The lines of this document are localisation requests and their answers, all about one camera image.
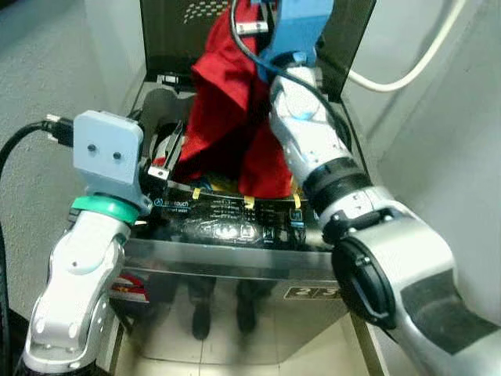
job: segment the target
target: wall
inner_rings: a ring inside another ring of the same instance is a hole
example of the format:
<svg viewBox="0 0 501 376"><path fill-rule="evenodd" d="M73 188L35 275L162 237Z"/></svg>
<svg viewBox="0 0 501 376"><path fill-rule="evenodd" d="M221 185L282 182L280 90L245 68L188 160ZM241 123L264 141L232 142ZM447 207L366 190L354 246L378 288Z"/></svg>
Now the wall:
<svg viewBox="0 0 501 376"><path fill-rule="evenodd" d="M379 160L392 144L441 66L454 53L481 1L467 1L438 54L407 88L395 93L377 93L347 81L344 98L352 117L360 124L366 152L373 159ZM353 69L379 83L403 77L431 44L451 5L452 0L378 0Z"/></svg>
<svg viewBox="0 0 501 376"><path fill-rule="evenodd" d="M449 243L468 306L501 324L501 5L484 2L377 169ZM391 374L412 366L378 335Z"/></svg>
<svg viewBox="0 0 501 376"><path fill-rule="evenodd" d="M20 0L0 12L0 144L47 113L124 114L144 76L139 1ZM32 135L2 177L11 305L29 317L83 183L70 150Z"/></svg>

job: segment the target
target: yellow tape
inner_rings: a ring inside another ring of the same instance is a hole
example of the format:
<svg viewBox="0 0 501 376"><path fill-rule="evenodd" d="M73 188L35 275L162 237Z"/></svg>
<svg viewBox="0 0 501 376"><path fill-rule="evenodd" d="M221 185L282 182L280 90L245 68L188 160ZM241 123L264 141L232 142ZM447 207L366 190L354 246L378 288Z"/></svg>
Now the yellow tape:
<svg viewBox="0 0 501 376"><path fill-rule="evenodd" d="M251 196L243 196L243 202L246 209L254 209L254 198Z"/></svg>
<svg viewBox="0 0 501 376"><path fill-rule="evenodd" d="M200 191L201 191L201 189L200 189L200 188L195 188L195 189L193 190L193 195L192 195L192 198L193 198L194 200L198 200L198 197L200 196Z"/></svg>
<svg viewBox="0 0 501 376"><path fill-rule="evenodd" d="M294 203L296 204L296 210L301 209L301 199L297 193L294 194Z"/></svg>

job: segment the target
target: black shoe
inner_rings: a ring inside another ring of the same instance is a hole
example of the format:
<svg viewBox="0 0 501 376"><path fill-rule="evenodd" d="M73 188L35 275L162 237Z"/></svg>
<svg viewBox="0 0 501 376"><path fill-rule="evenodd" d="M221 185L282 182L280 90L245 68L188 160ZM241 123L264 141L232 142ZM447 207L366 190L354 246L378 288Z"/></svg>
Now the black shoe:
<svg viewBox="0 0 501 376"><path fill-rule="evenodd" d="M244 334L251 333L256 328L256 307L253 300L238 299L236 321L238 328Z"/></svg>
<svg viewBox="0 0 501 376"><path fill-rule="evenodd" d="M193 337L203 341L211 331L211 307L207 303L197 304L193 314L191 331Z"/></svg>

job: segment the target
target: black cable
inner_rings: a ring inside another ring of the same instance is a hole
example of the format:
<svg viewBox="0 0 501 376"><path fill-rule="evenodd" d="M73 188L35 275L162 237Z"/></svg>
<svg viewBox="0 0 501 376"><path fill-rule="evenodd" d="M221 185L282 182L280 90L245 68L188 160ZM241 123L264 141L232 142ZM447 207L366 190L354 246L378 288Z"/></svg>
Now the black cable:
<svg viewBox="0 0 501 376"><path fill-rule="evenodd" d="M24 137L32 132L44 129L47 127L44 121L25 125L18 130L7 141L4 147L0 150L0 180L2 179L3 168L9 158L10 153L16 145ZM5 255L5 239L3 237L2 224L0 223L0 324L2 327L2 370L4 375L12 374L12 353L10 345L10 328L9 328L9 291L7 288L7 261Z"/></svg>
<svg viewBox="0 0 501 376"><path fill-rule="evenodd" d="M230 25L230 31L232 35L233 41L236 43L237 47L239 48L242 53L247 56L249 59L254 61L257 65L260 65L264 67L267 71L276 74L280 77L286 78L301 87L307 89L311 94L315 96L316 99L319 100L319 102L325 107L326 112L328 115L332 118L332 120L335 120L337 118L337 115L335 114L332 106L329 103L329 100L326 99L323 94L311 86L309 83L301 80L300 78L297 78L293 76L292 74L287 73L284 69L279 68L266 60L261 59L260 57L256 56L252 51L250 51L247 46L242 42L242 39L240 39L240 36L238 35L238 32L236 30L236 5L238 3L238 0L232 0L230 12L229 12L229 25ZM337 135L343 141L344 145L351 150L351 134L349 129L346 129L340 124L338 121L334 123L334 126L336 128Z"/></svg>
<svg viewBox="0 0 501 376"><path fill-rule="evenodd" d="M351 121L351 116L348 113L348 108L346 108L346 105L344 104L344 101L342 99L341 99L341 106L343 107L344 114L346 115L346 118L348 119L348 123L350 125L351 132L353 133L353 137L355 137L355 145L357 146L357 150L359 151L359 156L360 156L360 160L362 161L363 169L366 172L367 176L370 177L369 169L367 168L366 158L363 155L362 146L360 145L359 137L357 136L357 132L355 130L355 126L353 125L353 121Z"/></svg>

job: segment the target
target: sticker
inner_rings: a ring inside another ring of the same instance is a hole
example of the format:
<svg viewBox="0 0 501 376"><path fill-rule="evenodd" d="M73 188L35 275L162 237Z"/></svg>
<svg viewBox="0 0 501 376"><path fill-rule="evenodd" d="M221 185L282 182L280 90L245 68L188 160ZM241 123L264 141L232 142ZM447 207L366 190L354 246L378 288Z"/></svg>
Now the sticker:
<svg viewBox="0 0 501 376"><path fill-rule="evenodd" d="M283 296L286 300L334 300L341 295L337 287L290 287Z"/></svg>

